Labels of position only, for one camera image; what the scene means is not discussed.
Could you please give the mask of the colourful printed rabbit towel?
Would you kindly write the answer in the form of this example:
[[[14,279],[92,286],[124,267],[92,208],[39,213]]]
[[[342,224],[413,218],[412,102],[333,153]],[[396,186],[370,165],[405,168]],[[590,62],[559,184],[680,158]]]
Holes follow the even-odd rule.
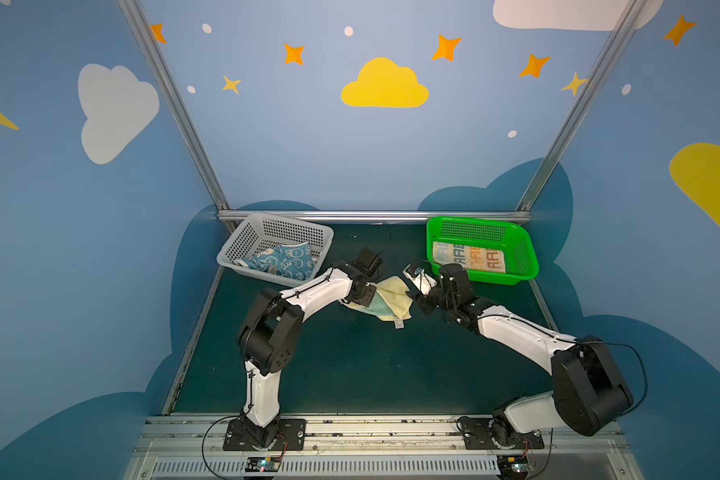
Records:
[[[432,244],[433,262],[459,264],[466,270],[504,274],[507,272],[504,253],[500,250],[481,247],[434,242]]]

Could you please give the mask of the pale yellow towel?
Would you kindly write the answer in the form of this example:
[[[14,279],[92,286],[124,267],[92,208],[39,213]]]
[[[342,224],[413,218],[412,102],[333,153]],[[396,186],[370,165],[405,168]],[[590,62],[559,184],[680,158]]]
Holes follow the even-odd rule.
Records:
[[[401,330],[405,321],[411,318],[413,300],[407,294],[408,286],[398,276],[392,276],[375,284],[376,292],[369,306],[355,302],[343,302],[349,309],[377,317],[383,322],[391,322]]]

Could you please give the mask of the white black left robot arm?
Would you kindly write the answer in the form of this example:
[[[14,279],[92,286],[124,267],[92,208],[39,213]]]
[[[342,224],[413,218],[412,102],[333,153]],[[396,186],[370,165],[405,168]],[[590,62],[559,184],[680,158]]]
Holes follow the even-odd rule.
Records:
[[[246,399],[234,423],[250,446],[263,450],[277,442],[281,372],[295,353],[303,323],[335,302],[369,305],[382,263],[378,253],[364,248],[353,260],[335,264],[302,285],[264,289],[255,298],[237,335]]]

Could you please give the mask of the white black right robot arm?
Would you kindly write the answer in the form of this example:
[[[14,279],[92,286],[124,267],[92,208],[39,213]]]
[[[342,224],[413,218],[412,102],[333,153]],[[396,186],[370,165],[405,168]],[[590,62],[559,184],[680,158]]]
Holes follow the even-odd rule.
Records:
[[[526,434],[564,426],[593,436],[635,408],[631,389],[603,340],[556,332],[477,296],[459,264],[441,266],[434,277],[410,265],[404,275],[413,284],[409,296],[422,312],[443,311],[458,325],[531,360],[552,378],[551,391],[519,398],[492,414],[489,429],[496,446],[512,448]]]

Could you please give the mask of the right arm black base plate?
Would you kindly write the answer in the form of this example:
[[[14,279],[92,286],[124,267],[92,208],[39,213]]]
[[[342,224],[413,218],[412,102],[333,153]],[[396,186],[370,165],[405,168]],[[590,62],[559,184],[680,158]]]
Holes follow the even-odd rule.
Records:
[[[456,420],[467,450],[525,450],[543,449],[539,431],[521,434],[502,418],[461,416]]]

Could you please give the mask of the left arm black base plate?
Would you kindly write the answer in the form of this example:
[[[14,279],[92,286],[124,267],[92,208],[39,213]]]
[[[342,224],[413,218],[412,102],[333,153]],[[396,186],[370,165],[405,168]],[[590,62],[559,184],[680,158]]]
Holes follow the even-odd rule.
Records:
[[[306,434],[305,419],[276,417],[265,427],[247,417],[231,421],[223,442],[224,451],[302,451]]]

